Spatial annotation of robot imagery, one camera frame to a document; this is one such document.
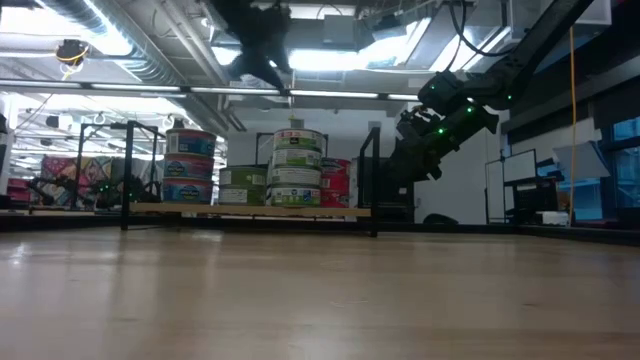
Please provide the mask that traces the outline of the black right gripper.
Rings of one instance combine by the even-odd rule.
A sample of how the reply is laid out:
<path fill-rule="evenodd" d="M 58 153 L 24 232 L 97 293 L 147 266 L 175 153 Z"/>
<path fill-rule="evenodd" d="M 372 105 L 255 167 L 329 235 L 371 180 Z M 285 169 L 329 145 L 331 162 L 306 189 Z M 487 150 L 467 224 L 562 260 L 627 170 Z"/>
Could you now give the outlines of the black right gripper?
<path fill-rule="evenodd" d="M 399 139 L 384 163 L 389 179 L 398 183 L 422 181 L 421 163 L 414 154 L 423 154 L 425 174 L 438 180 L 442 176 L 439 155 L 458 151 L 483 129 L 496 133 L 499 117 L 489 113 L 464 85 L 446 70 L 437 72 L 419 91 L 421 105 L 403 112 L 397 124 Z"/>

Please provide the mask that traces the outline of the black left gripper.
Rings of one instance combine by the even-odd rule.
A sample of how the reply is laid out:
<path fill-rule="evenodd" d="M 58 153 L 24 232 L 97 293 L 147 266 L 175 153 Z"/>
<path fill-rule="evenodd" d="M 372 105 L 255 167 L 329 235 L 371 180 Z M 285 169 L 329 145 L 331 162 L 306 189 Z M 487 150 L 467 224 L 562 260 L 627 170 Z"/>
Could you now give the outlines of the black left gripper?
<path fill-rule="evenodd" d="M 259 50 L 274 63 L 287 63 L 288 53 L 285 38 L 291 25 L 291 9 L 282 0 L 261 8 L 254 6 L 255 0 L 236 0 L 236 17 L 227 30 L 245 49 Z M 230 80 L 238 80 L 243 75 L 252 74 L 256 69 L 255 60 L 248 54 L 240 53 L 227 66 Z M 286 88 L 278 73 L 267 60 L 259 60 L 257 77 L 272 85 L 281 94 Z"/>

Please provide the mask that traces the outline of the wooden shelf board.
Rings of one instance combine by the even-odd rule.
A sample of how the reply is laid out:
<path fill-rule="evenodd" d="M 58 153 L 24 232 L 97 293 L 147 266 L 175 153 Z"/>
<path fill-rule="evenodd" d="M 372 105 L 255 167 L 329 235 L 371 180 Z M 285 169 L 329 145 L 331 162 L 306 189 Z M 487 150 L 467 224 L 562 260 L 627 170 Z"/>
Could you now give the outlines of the wooden shelf board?
<path fill-rule="evenodd" d="M 242 216 L 307 216 L 307 217 L 370 217 L 370 209 L 360 208 L 284 208 L 272 206 L 202 205 L 177 203 L 130 203 L 131 212 L 202 213 Z"/>

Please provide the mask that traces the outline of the black stand with box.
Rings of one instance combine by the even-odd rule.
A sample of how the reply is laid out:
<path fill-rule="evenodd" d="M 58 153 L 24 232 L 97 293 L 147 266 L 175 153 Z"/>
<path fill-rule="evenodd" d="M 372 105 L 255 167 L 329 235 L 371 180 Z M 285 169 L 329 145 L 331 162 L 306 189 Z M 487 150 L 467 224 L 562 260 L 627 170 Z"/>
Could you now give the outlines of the black stand with box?
<path fill-rule="evenodd" d="M 358 210 L 368 216 L 356 216 L 355 223 L 371 237 L 381 231 L 407 230 L 415 220 L 414 184 L 399 182 L 390 172 L 390 158 L 381 152 L 381 129 L 370 130 L 354 159 L 355 190 Z"/>

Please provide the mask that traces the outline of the bright ceiling light panel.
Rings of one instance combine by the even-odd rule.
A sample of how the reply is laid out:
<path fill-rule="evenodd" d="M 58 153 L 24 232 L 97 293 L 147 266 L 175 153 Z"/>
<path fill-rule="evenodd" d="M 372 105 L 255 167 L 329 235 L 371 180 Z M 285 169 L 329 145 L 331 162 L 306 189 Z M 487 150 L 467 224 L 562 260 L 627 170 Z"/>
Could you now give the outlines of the bright ceiling light panel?
<path fill-rule="evenodd" d="M 288 55 L 291 68 L 302 71 L 352 71 L 393 66 L 396 57 L 382 58 L 369 49 L 361 52 L 294 49 Z"/>

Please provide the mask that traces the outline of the white board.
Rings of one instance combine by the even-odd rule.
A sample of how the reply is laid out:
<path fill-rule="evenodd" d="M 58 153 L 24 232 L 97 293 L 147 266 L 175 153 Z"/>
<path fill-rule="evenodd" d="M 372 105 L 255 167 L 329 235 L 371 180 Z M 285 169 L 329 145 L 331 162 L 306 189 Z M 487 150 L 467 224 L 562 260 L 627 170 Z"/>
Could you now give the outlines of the white board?
<path fill-rule="evenodd" d="M 485 210 L 488 224 L 509 223 L 518 185 L 534 183 L 537 177 L 534 149 L 511 156 L 501 155 L 485 164 Z"/>

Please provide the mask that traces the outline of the blue-lit window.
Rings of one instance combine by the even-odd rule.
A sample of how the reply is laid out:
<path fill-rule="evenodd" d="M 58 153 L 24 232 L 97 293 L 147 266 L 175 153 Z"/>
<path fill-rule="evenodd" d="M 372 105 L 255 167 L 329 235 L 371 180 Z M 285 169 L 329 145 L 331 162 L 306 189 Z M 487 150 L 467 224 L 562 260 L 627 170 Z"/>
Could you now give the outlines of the blue-lit window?
<path fill-rule="evenodd" d="M 613 126 L 615 190 L 619 208 L 640 208 L 640 117 Z"/>

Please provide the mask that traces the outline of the colourful cloth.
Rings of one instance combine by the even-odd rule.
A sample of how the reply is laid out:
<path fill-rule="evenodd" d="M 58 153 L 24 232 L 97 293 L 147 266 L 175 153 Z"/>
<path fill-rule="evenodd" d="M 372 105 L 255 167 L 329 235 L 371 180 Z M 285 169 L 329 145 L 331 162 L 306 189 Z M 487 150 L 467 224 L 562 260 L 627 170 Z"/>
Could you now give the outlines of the colourful cloth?
<path fill-rule="evenodd" d="M 133 176 L 143 183 L 157 181 L 162 185 L 164 162 L 155 163 L 155 176 L 151 180 L 151 161 L 133 159 Z M 30 181 L 33 202 L 37 205 L 71 208 L 72 192 L 75 188 L 76 158 L 46 156 L 41 163 L 41 175 Z M 96 196 L 91 187 L 104 180 L 124 179 L 124 159 L 118 157 L 82 157 L 80 185 L 76 208 L 85 210 L 96 207 Z"/>

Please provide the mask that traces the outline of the black table edge frame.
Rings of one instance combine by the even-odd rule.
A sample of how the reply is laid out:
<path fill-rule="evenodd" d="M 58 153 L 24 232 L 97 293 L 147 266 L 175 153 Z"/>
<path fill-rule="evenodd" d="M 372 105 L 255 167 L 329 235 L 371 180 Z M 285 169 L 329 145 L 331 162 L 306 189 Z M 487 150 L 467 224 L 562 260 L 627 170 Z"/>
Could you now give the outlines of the black table edge frame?
<path fill-rule="evenodd" d="M 38 230 L 68 230 L 90 227 L 120 226 L 121 218 L 114 215 L 68 215 L 35 216 L 17 213 L 0 213 L 0 233 Z M 621 245 L 640 248 L 640 230 L 611 230 L 594 228 L 562 228 L 545 226 L 513 225 L 427 225 L 409 223 L 378 222 L 336 222 L 265 220 L 265 219 L 225 219 L 225 218 L 182 218 L 169 216 L 130 216 L 129 226 L 183 226 L 215 230 L 241 231 L 307 231 L 340 233 L 435 233 L 474 235 L 523 235 L 571 241 Z"/>

